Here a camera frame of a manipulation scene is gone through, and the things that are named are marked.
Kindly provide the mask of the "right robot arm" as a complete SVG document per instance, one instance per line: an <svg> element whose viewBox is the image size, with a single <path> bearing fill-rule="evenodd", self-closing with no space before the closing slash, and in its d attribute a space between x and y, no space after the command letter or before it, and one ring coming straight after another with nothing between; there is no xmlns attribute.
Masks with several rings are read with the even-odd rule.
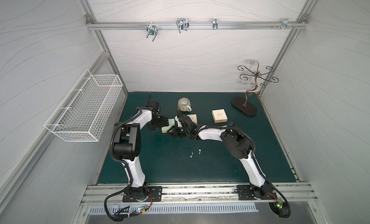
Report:
<svg viewBox="0 0 370 224"><path fill-rule="evenodd" d="M180 110L177 110L176 117L181 127L177 124L171 127L169 131L171 135L187 137L190 140L222 142L228 152L242 163L249 177L252 194L256 197L265 196L273 188L255 157L255 142L235 123L226 126L196 125L188 115Z"/></svg>

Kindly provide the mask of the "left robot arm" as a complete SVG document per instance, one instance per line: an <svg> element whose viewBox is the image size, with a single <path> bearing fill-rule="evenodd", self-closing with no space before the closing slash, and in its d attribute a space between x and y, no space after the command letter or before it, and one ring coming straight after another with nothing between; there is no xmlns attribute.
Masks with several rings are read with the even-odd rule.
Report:
<svg viewBox="0 0 370 224"><path fill-rule="evenodd" d="M147 125L152 131L168 124L168 119L160 114L159 102L149 96L146 106L138 108L134 116L114 125L109 154L124 167L128 186L123 193L127 198L141 202L149 196L148 183L139 159L141 129Z"/></svg>

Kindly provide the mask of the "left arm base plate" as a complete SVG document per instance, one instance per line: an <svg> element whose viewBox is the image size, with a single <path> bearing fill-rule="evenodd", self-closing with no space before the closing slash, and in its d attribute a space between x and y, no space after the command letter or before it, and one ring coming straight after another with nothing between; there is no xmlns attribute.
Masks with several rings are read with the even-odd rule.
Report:
<svg viewBox="0 0 370 224"><path fill-rule="evenodd" d="M123 193L123 202L160 202L162 200L162 186L131 187Z"/></svg>

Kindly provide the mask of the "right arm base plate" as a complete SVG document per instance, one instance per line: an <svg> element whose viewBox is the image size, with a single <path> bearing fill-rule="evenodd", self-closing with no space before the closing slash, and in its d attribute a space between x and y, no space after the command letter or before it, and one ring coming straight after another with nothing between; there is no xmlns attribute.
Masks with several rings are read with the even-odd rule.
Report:
<svg viewBox="0 0 370 224"><path fill-rule="evenodd" d="M233 190L239 200L276 200L277 195L274 193L274 189L270 184L257 187L250 184L237 185Z"/></svg>

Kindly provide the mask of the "mint green jewelry box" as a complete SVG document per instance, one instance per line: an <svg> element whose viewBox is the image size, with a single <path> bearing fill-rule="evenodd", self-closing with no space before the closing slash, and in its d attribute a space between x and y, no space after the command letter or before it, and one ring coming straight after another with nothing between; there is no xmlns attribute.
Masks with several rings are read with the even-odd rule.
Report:
<svg viewBox="0 0 370 224"><path fill-rule="evenodd" d="M162 133L167 133L175 125L175 119L168 119L168 125L161 128Z"/></svg>

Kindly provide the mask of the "large cream jewelry box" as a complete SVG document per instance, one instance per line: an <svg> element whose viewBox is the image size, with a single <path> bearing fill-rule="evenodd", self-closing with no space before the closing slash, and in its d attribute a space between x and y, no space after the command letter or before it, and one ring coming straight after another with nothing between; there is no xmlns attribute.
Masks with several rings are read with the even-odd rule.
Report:
<svg viewBox="0 0 370 224"><path fill-rule="evenodd" d="M228 117L224 109L218 109L212 111L212 117L215 123L227 122Z"/></svg>

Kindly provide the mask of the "small cream jewelry box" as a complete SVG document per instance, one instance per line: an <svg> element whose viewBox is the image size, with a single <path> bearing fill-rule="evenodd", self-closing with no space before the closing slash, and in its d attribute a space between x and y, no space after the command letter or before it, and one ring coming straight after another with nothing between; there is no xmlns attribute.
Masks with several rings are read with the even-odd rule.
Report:
<svg viewBox="0 0 370 224"><path fill-rule="evenodd" d="M198 124L198 119L197 119L196 114L189 114L188 117L192 120L193 123L195 123L195 125Z"/></svg>

